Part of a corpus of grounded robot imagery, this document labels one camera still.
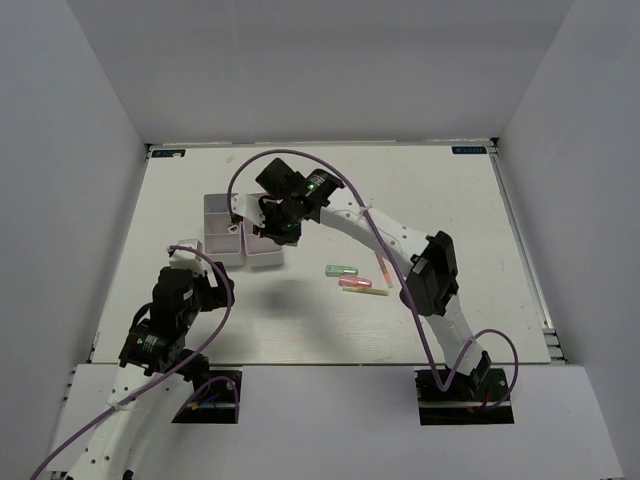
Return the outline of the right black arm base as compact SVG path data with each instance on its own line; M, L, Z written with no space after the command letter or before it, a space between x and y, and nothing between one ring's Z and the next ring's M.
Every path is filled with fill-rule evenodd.
M452 385L446 392L437 388L430 370L415 371L420 424L422 426L472 426L514 424L514 414L507 397L505 371L489 370L487 377L475 392L464 385Z

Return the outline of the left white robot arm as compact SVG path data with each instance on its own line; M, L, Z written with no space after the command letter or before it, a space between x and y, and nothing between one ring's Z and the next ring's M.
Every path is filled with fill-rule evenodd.
M186 346L199 314L221 309L228 318L234 303L234 283L222 263L172 251L151 301L133 316L106 409L80 430L90 437L67 478L137 478L162 428L215 384L235 383L213 374L200 348Z

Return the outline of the green correction tape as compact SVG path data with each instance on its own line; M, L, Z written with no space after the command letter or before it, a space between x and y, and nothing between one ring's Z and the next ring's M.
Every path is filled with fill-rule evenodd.
M327 277L357 276L358 269L352 266L327 265L325 267L325 275Z

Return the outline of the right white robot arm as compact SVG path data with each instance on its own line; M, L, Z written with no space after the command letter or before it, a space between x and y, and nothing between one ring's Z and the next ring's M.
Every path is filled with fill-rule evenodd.
M458 298L452 238L428 235L367 205L341 176L315 169L308 176L276 158L257 176L265 191L254 230L279 245L294 245L306 220L345 233L387 258L401 284L399 297L416 323L427 322L445 358L446 390L472 399L488 385L489 354L474 340Z

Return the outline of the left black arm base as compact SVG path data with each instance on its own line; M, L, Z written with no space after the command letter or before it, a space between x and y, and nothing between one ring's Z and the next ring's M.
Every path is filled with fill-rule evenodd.
M237 424L243 369L212 367L173 419L175 424Z

